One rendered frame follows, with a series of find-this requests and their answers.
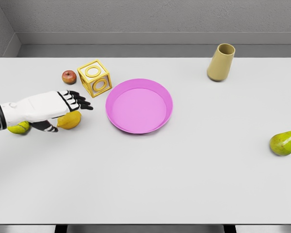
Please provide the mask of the khaki tapered cup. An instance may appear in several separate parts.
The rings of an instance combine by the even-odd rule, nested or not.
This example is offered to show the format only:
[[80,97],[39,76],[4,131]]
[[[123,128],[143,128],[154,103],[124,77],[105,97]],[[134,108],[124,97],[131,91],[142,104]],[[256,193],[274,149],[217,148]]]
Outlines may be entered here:
[[224,81],[231,68],[235,48],[231,44],[220,44],[207,68],[207,76],[216,82]]

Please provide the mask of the pink round plate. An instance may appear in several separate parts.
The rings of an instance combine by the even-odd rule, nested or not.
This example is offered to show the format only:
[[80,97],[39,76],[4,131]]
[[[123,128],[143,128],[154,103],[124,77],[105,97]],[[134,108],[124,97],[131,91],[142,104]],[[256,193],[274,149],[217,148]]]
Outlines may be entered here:
[[109,121],[132,134],[151,133],[161,128],[173,112],[169,91],[153,80],[131,79],[117,85],[105,103]]

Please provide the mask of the red apple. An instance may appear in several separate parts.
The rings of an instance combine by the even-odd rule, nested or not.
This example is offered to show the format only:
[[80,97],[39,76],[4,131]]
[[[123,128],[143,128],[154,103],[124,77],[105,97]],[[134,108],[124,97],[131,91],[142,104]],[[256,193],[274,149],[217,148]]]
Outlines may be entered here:
[[77,75],[74,71],[72,70],[66,70],[62,73],[62,81],[65,84],[75,84],[77,80]]

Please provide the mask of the yellow lemon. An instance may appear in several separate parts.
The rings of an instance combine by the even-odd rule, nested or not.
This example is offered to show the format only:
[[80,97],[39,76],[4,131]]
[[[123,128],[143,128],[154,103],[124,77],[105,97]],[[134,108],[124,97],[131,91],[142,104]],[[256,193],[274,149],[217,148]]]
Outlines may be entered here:
[[79,111],[73,111],[57,118],[57,127],[70,130],[78,126],[81,121],[81,113]]

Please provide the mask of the green pear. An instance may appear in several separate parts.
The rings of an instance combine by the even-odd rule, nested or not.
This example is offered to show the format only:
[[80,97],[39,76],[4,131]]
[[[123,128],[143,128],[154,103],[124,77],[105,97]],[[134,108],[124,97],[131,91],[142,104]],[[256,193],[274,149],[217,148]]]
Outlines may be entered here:
[[291,131],[279,133],[270,139],[270,149],[279,156],[291,154]]

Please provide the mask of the yellow-green tennis ball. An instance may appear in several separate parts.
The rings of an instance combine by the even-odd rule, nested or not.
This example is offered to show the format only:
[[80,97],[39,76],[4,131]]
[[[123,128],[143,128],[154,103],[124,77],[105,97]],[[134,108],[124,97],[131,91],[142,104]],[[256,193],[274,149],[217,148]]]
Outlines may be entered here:
[[30,123],[23,121],[14,126],[9,126],[7,129],[14,134],[24,134],[30,129]]

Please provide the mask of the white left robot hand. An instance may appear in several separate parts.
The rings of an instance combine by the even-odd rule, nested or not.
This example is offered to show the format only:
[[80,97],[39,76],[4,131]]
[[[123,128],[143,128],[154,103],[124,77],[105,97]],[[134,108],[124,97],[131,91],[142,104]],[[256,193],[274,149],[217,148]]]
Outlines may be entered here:
[[32,127],[45,132],[58,132],[49,119],[64,116],[78,109],[93,110],[91,103],[72,90],[50,91],[28,97],[30,109],[26,113],[26,121]]

